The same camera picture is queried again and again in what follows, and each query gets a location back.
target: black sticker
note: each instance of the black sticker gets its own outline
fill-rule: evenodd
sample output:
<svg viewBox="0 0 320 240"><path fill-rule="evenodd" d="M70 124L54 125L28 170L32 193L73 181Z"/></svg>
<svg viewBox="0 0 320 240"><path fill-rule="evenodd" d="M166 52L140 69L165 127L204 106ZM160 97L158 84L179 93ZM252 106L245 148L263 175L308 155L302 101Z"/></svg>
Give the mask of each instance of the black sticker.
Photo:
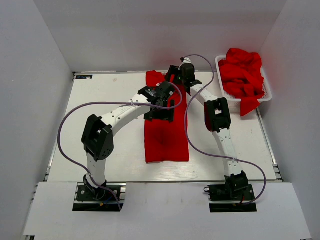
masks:
<svg viewBox="0 0 320 240"><path fill-rule="evenodd" d="M92 79L92 75L78 75L75 79Z"/></svg>

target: laundry basket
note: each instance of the laundry basket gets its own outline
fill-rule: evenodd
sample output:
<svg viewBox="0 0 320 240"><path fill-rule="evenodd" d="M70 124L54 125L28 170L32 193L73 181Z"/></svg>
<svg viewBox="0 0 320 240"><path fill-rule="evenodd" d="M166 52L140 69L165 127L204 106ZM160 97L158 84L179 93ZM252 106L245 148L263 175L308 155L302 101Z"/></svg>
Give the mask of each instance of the laundry basket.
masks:
<svg viewBox="0 0 320 240"><path fill-rule="evenodd" d="M215 58L215 65L216 65L216 70L217 70L217 74L218 74L218 78L219 78L219 84L220 84L222 96L227 99L229 107L231 107L231 108L239 108L240 109L241 99L240 98L235 98L235 96L230 95L229 93L227 93L224 90L224 86L223 86L222 80L221 80L220 69L219 69L219 61L220 60L226 60L226 55L217 56ZM264 91L264 96L262 98L258 99L258 102L262 103L262 102L270 101L272 99L272 94L271 94L271 90L270 90L270 86L269 86L269 83L268 83L268 79L266 77L266 74L265 74L265 71L264 71L263 67L261 67L260 72L261 72L262 77L264 78L263 85L262 85L262 88L263 88L263 91Z"/></svg>

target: white arm segment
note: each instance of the white arm segment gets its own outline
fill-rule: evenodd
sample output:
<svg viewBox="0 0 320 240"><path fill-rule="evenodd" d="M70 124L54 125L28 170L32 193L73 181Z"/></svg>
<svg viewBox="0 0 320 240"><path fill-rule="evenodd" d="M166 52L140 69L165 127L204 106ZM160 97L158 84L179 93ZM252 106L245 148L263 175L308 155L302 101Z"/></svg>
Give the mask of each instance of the white arm segment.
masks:
<svg viewBox="0 0 320 240"><path fill-rule="evenodd" d="M202 84L197 84L190 87L190 95L193 97L198 93L204 86ZM197 99L203 106L207 101L215 101L218 98L212 95L208 90L204 89L200 94L198 94L195 99ZM221 129L220 132L212 132L214 139L216 140L218 147L220 149L220 153L224 156L232 157L234 159L237 158L236 151L234 149L234 145L231 140L231 131L230 129ZM224 175L230 177L231 174L238 175L241 174L243 170L240 164L234 159L224 159Z"/></svg>
<svg viewBox="0 0 320 240"><path fill-rule="evenodd" d="M133 104L144 103L149 104L147 98L143 95L136 94L132 100L129 101ZM116 110L111 111L110 113L102 115L102 121L106 125L111 125L111 129L113 132L113 136L117 134L117 132L122 129L125 125L137 119L139 116L150 112L150 106L120 106ZM87 157L87 166L88 169L98 185L102 185L106 182L105 169L106 169L106 160L95 161L93 156L89 153L86 153ZM86 180L90 183L94 188L98 188L92 181L90 176L87 174L85 176Z"/></svg>

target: white platform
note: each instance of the white platform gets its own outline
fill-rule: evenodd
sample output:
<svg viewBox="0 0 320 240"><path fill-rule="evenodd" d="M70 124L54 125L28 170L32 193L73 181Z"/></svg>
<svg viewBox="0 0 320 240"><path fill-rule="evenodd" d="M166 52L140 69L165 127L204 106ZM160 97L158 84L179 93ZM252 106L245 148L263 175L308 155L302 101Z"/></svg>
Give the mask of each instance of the white platform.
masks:
<svg viewBox="0 0 320 240"><path fill-rule="evenodd" d="M208 83L212 73L197 72L196 78ZM95 74L92 79L76 79L67 112L78 105L95 101L127 102L146 85L145 73ZM207 88L220 97L218 77ZM88 116L101 116L117 108L114 105L88 106L76 111L62 130L62 148L72 159L87 165L81 136ZM188 112L188 132L192 142L202 151L219 154L217 143L206 129L204 108L196 100ZM255 111L245 117L231 113L231 135L238 158L259 165L268 180L276 179L272 157L265 143ZM124 127L114 138L114 151L107 159L105 175L109 182L152 181L224 181L223 162L219 158L204 156L189 146L189 162L145 161L144 119L139 117ZM249 180L262 180L261 172L248 164L241 164ZM70 163L55 151L49 182L82 182L85 171Z"/></svg>
<svg viewBox="0 0 320 240"><path fill-rule="evenodd" d="M73 212L77 184L40 182L24 235L36 240L311 238L291 183L268 183L257 212L210 213L206 183L128 183L121 212ZM262 183L253 184L257 194Z"/></svg>

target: folded red garment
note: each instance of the folded red garment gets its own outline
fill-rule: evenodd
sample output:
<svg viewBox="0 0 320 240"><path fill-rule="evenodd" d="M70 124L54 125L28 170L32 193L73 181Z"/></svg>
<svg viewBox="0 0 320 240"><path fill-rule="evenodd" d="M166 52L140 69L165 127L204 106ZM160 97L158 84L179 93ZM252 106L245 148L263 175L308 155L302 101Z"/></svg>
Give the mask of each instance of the folded red garment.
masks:
<svg viewBox="0 0 320 240"><path fill-rule="evenodd" d="M219 61L219 70L224 90L241 99L240 116L244 116L257 108L257 99L265 95L264 78L260 69L262 60L256 52L246 52L238 48L230 48L225 60Z"/></svg>
<svg viewBox="0 0 320 240"><path fill-rule="evenodd" d="M156 84L165 80L161 72L147 71L145 76L146 85L149 87L155 87ZM184 129L187 96L183 86L178 86L178 88L182 93L182 103L174 109L172 122L159 119L144 121L144 150L147 163L189 161L189 146ZM175 92L169 98L169 104L171 100L174 100L175 105L178 104L180 101L179 94Z"/></svg>

